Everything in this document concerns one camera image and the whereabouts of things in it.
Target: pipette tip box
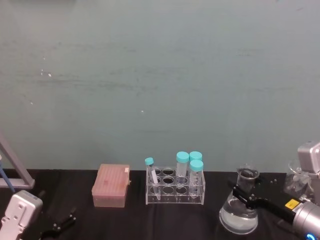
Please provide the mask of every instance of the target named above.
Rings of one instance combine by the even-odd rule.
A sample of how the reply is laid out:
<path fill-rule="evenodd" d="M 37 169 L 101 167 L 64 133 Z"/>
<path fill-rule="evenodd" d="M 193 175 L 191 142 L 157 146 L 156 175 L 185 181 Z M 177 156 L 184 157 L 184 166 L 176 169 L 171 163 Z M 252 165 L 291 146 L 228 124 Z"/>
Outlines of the pipette tip box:
<path fill-rule="evenodd" d="M 94 206 L 124 208 L 129 172 L 129 165 L 101 164 L 92 188 Z"/>

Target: yellow label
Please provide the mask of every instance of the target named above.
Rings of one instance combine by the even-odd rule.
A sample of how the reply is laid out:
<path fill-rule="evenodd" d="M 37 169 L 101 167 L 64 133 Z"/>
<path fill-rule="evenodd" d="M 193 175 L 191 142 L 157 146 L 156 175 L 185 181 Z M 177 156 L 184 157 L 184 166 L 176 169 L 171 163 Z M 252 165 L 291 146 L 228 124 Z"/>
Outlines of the yellow label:
<path fill-rule="evenodd" d="M 288 201 L 287 203 L 286 203 L 286 207 L 288 208 L 288 209 L 294 209 L 296 206 L 298 206 L 298 204 L 299 204 L 300 202 L 298 202 L 297 200 L 294 200 L 294 199 L 291 199 L 290 201 Z"/>

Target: blue cable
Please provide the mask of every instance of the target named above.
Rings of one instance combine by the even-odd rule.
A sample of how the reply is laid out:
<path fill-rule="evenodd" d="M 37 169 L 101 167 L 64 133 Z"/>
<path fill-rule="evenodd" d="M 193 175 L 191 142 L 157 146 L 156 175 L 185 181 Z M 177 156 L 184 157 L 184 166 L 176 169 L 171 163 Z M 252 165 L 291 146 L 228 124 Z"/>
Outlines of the blue cable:
<path fill-rule="evenodd" d="M 1 161 L 0 161 L 0 175 L 2 176 L 2 178 L 4 179 L 4 181 L 6 182 L 6 184 L 8 184 L 8 187 L 11 189 L 11 191 L 12 191 L 13 193 L 15 193 L 16 190 L 15 190 L 14 186 L 12 186 L 9 178 L 7 177 L 4 169 L 2 168 L 2 166 L 1 166 Z"/>

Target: test tube rack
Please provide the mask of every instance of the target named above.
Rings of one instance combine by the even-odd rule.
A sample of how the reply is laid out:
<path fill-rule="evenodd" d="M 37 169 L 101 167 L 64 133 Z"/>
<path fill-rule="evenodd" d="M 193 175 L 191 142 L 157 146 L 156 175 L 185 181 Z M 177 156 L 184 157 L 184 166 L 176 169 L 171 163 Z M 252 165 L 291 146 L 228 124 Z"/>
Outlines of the test tube rack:
<path fill-rule="evenodd" d="M 153 184 L 148 170 L 145 181 L 145 204 L 204 204 L 206 181 L 204 172 L 198 188 L 198 195 L 192 198 L 189 195 L 189 171 L 187 171 L 184 184 L 177 183 L 175 167 L 155 167 L 158 183 Z M 160 199 L 154 193 L 154 187 L 160 188 Z"/>

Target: black table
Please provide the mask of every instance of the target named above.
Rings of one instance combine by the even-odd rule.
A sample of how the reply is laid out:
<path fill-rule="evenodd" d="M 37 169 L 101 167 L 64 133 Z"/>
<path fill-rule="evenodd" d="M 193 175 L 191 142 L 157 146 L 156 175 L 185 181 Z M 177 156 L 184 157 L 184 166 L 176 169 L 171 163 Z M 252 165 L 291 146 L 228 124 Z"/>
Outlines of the black table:
<path fill-rule="evenodd" d="M 149 204 L 145 201 L 145 171 L 131 171 L 125 208 L 95 208 L 91 189 L 96 170 L 31 170 L 35 187 L 31 193 L 42 190 L 44 211 L 56 219 L 65 217 L 76 207 L 76 224 L 64 232 L 59 240 L 298 240 L 277 225 L 279 218 L 260 210 L 257 229 L 239 236 L 226 231 L 219 222 L 219 210 L 230 189 L 228 178 L 232 172 L 205 172 L 204 205 Z M 264 173 L 283 184 L 285 174 Z M 0 216 L 11 198 L 8 189 L 0 189 Z"/>

